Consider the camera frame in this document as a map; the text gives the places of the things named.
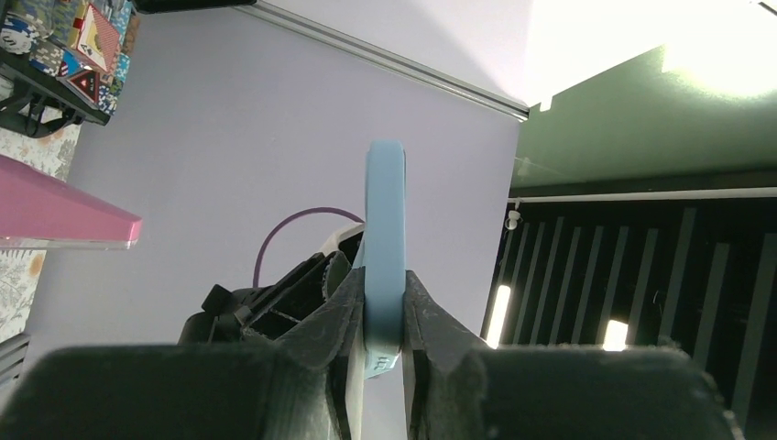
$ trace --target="security camera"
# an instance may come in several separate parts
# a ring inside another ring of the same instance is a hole
[[[520,213],[518,211],[510,211],[508,212],[508,218],[505,220],[505,227],[512,231],[513,229],[518,227],[518,222],[520,221]]]

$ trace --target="cable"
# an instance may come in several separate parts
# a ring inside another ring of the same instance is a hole
[[[267,238],[265,238],[264,243],[262,243],[262,247],[259,249],[259,254],[257,255],[257,264],[254,266],[254,288],[259,287],[259,271],[262,268],[262,259],[265,257],[265,252],[267,252],[267,248],[269,246],[270,240],[272,240],[272,237],[274,237],[285,225],[288,225],[289,223],[293,222],[294,220],[297,220],[298,218],[304,217],[305,215],[311,215],[311,214],[335,214],[340,215],[342,217],[345,217],[349,220],[353,220],[357,223],[364,223],[364,220],[358,217],[356,214],[351,214],[345,209],[340,208],[332,208],[328,206],[322,206],[319,208],[310,208],[305,209],[303,211],[299,211],[297,214],[292,214],[286,217],[282,222],[278,223],[275,228],[270,231]]]

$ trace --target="green wall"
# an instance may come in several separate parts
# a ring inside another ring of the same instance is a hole
[[[710,93],[663,73],[663,54],[653,49],[559,93],[548,111],[533,107],[513,189],[777,167],[777,89]]]

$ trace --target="table surface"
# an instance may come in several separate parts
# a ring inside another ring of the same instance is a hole
[[[44,119],[53,117],[51,112]],[[64,181],[80,132],[81,126],[68,126],[32,139],[0,128],[0,154]],[[0,342],[24,331],[45,257],[42,250],[0,250]]]

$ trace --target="floral tablecloth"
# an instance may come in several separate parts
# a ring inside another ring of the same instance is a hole
[[[80,131],[81,126],[68,126],[49,137],[31,139],[0,128],[0,154],[64,181]],[[45,257],[42,250],[0,250],[0,342],[24,331]]]

